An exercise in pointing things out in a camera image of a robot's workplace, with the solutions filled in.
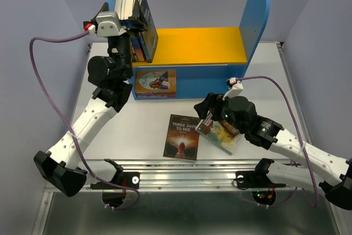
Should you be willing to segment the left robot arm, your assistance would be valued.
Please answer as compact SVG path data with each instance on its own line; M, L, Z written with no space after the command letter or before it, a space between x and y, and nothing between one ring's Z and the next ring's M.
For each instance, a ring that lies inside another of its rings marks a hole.
M100 11L84 22L84 32L66 39L33 37L30 40L30 59L39 85L44 93L48 92L39 75L34 60L34 42L65 43L78 40L87 35L104 37L108 41L107 56L94 56L87 64L88 81L96 88L83 113L71 124L47 97L53 109L67 126L67 132L60 141L48 151L39 151L34 163L41 176L63 194L72 197L87 184L88 176L93 181L107 184L111 188L124 189L121 172L108 169L103 179L89 167L83 153L98 132L123 108L132 91L127 81L133 76L133 62L130 53L130 38L138 32L146 31L147 22L142 14L139 1L134 1L129 25L123 26L117 12L111 11L104 3Z

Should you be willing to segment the Nineteen Eighty-Four book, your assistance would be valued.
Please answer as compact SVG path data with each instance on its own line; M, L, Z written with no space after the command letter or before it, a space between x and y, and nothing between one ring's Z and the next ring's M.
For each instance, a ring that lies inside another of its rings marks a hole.
M151 10L147 0L140 0L140 8L146 21L146 31L139 33L140 45L145 56L145 61L152 63L157 44L158 34L152 18Z

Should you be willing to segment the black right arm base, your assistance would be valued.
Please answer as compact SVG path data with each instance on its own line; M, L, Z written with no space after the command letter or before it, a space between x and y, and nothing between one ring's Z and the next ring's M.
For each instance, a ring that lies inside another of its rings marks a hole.
M269 166L274 163L271 159L261 159L253 171L237 171L234 179L236 186L241 190L249 188L284 188L284 183L274 183L267 177Z

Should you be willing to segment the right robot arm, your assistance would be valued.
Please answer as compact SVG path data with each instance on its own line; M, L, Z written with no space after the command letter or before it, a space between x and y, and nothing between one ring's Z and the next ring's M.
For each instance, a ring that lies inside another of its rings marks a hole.
M251 144L305 166L313 187L319 187L333 205L351 210L351 160L303 142L281 124L258 115L255 105L243 96L226 98L211 92L194 109L201 119L212 111L215 121L228 122Z

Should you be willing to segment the Othello picture book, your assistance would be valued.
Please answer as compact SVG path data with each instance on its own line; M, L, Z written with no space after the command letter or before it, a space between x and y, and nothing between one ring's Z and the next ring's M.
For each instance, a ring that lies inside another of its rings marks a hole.
M137 94L176 94L175 69L138 70L135 91Z

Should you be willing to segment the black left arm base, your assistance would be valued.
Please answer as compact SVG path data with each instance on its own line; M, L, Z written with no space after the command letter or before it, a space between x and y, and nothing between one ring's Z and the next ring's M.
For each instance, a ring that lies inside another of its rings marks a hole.
M113 211L131 208L140 200L139 172L124 172L124 168L112 159L104 159L99 172L107 176L107 182L94 179L90 189L102 191L102 202L105 208Z

